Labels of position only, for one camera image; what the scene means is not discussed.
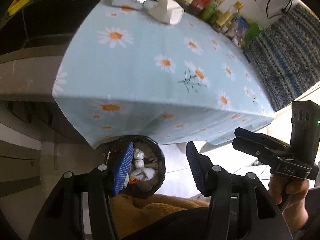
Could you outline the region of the person's right hand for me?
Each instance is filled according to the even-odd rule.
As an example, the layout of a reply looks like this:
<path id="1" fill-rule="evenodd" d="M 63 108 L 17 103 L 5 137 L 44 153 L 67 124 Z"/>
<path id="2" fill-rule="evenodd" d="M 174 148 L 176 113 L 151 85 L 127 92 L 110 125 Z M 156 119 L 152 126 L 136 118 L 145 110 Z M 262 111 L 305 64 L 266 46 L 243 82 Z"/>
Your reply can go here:
<path id="1" fill-rule="evenodd" d="M 299 231 L 308 221 L 309 214 L 305 208 L 305 198 L 309 190 L 308 180 L 294 180 L 287 184 L 287 178 L 272 174 L 268 191 L 276 204 L 282 202 L 281 192 L 285 189 L 291 197 L 283 217 L 292 234 Z"/>

